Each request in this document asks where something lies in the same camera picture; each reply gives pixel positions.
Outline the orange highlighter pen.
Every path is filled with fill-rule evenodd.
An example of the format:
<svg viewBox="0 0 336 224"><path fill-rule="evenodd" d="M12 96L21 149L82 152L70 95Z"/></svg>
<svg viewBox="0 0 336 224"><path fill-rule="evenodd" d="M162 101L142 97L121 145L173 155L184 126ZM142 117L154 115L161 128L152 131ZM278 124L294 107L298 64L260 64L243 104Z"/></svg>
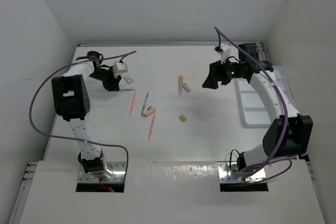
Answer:
<svg viewBox="0 0 336 224"><path fill-rule="evenodd" d="M134 90L133 97L132 97L132 102L131 102L131 106L130 106L129 116L132 116L132 114L133 114L136 97L137 97L137 91Z"/></svg>

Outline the pink red highlighter pen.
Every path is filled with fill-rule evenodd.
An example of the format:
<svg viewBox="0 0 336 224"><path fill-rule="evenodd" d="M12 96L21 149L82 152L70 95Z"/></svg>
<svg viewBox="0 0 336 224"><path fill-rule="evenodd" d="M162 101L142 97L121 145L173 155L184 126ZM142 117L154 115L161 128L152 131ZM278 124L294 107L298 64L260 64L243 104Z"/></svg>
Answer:
<svg viewBox="0 0 336 224"><path fill-rule="evenodd" d="M149 130L149 134L148 134L148 142L151 140L151 137L152 137L155 118L156 118L156 112L153 113L153 117L152 117L152 121L151 121L151 125L150 125L150 130Z"/></svg>

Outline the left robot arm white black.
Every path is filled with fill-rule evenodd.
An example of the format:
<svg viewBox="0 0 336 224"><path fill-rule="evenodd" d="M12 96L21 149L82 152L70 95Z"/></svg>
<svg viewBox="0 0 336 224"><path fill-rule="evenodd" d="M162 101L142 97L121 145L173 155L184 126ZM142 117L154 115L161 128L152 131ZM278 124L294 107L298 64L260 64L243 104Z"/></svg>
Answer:
<svg viewBox="0 0 336 224"><path fill-rule="evenodd" d="M89 51L86 56L75 59L75 65L60 77L51 80L56 113L72 129L75 138L80 139L79 162L87 174L101 177L108 173L107 162L100 146L92 144L86 116L91 103L85 81L91 77L102 82L107 91L119 91L122 75L128 72L123 60L112 66L105 66L103 55Z"/></svg>

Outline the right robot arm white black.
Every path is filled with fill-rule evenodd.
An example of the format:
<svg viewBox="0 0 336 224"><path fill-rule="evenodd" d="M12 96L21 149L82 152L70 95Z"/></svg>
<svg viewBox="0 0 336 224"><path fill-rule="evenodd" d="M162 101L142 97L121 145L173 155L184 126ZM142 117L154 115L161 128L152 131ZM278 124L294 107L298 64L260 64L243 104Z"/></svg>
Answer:
<svg viewBox="0 0 336 224"><path fill-rule="evenodd" d="M288 100L276 81L269 61L257 60L243 46L237 46L237 49L240 56L232 62L228 45L215 47L221 57L210 64L209 74L202 87L215 90L233 79L245 79L259 95L268 113L270 127L260 145L238 156L238 171L249 174L252 169L262 169L274 158L304 154L308 148L313 120L308 115L302 115Z"/></svg>

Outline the white pink eraser box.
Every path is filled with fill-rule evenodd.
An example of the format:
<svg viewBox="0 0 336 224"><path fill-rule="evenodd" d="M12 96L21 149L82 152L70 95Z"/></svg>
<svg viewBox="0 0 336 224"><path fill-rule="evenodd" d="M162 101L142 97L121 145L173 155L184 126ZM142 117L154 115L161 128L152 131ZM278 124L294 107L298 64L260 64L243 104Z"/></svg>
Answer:
<svg viewBox="0 0 336 224"><path fill-rule="evenodd" d="M131 84L134 82L134 79L129 74L124 75L123 78L128 84Z"/></svg>

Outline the grey brown eraser block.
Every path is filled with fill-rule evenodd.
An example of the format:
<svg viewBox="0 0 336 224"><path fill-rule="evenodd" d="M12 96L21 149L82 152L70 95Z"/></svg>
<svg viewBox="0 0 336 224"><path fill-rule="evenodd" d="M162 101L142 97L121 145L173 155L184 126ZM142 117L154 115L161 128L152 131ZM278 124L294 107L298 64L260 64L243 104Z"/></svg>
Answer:
<svg viewBox="0 0 336 224"><path fill-rule="evenodd" d="M190 92L190 91L191 91L191 88L190 88L186 83L183 83L183 84L182 84L182 87L184 88L184 90L185 90L186 92Z"/></svg>

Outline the dark purple highlighter pen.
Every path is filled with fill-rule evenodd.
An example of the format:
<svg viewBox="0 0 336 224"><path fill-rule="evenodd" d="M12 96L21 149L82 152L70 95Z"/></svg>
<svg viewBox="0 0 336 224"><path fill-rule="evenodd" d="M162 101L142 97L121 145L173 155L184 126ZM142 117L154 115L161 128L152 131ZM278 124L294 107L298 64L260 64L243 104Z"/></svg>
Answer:
<svg viewBox="0 0 336 224"><path fill-rule="evenodd" d="M147 91L147 93L146 93L146 96L145 96L145 99L144 99L144 104L143 104L143 110L145 110L145 108L146 108L147 100L148 100L148 97L149 97L149 92L150 91Z"/></svg>

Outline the orange capped grey marker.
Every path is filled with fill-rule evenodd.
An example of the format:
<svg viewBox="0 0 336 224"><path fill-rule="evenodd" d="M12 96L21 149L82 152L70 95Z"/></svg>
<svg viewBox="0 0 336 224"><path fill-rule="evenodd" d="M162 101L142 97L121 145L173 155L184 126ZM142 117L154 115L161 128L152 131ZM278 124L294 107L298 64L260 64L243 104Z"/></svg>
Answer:
<svg viewBox="0 0 336 224"><path fill-rule="evenodd" d="M178 92L179 92L179 95L182 95L183 93L183 76L182 75L179 75L179 85L178 85Z"/></svg>

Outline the white compartment tray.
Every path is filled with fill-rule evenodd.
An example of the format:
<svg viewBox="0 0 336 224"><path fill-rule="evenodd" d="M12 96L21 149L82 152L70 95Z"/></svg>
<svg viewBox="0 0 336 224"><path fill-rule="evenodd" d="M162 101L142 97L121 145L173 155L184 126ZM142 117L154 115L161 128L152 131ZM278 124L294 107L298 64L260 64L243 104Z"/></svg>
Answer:
<svg viewBox="0 0 336 224"><path fill-rule="evenodd" d="M282 73L283 68L273 66L273 69L280 88L291 104L296 107L287 79ZM255 89L245 79L235 79L235 84L243 126L248 129L269 128L268 113Z"/></svg>

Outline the tan eraser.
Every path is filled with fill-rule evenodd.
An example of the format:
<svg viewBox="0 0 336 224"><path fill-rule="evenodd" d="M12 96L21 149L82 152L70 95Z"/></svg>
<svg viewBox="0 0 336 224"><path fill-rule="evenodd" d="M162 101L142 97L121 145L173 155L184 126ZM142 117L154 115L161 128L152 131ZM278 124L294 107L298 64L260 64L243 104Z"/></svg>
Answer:
<svg viewBox="0 0 336 224"><path fill-rule="evenodd" d="M187 120L186 116L183 115L183 114L181 114L181 115L179 116L179 119L180 119L182 122L185 122L185 121Z"/></svg>

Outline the metal mounting plate left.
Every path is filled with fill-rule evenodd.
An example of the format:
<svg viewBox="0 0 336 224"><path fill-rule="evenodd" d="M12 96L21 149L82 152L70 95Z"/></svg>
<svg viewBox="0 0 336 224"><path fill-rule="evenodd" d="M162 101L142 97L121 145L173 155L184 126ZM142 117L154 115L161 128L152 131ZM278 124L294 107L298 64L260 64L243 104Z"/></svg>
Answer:
<svg viewBox="0 0 336 224"><path fill-rule="evenodd" d="M80 184L98 184L102 180L105 184L123 183L125 169L126 162L107 162L107 171L102 175L93 176L85 173L83 166L80 165L77 182Z"/></svg>

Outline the metal mounting plate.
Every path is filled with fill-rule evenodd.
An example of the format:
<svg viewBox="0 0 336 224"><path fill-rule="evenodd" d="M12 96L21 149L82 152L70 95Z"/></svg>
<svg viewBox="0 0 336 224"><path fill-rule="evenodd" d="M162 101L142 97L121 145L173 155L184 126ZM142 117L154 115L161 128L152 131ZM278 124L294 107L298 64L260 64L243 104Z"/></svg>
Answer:
<svg viewBox="0 0 336 224"><path fill-rule="evenodd" d="M264 169L256 172L252 176L244 178L239 172L234 172L234 170L237 169L236 162L232 162L231 166L229 166L229 161L218 162L217 168L218 168L219 182L221 185L231 185L239 183L251 184L266 179L266 172Z"/></svg>
<svg viewBox="0 0 336 224"><path fill-rule="evenodd" d="M85 173L83 166L80 165L77 182L80 184L98 184L102 180L105 184L123 183L125 169L126 162L107 162L107 171L102 175L93 176Z"/></svg>

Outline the metal mounting plate right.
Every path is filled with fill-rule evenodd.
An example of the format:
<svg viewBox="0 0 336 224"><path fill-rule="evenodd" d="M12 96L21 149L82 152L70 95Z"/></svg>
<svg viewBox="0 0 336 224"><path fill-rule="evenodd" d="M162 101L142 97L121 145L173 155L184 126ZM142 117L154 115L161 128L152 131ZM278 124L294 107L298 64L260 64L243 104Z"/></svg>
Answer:
<svg viewBox="0 0 336 224"><path fill-rule="evenodd" d="M239 183L251 184L266 179L266 172L264 169L256 172L252 176L244 178L239 172L234 172L234 170L237 169L236 162L232 162L231 166L229 166L229 161L218 162L217 168L218 168L219 182L221 185L231 185Z"/></svg>

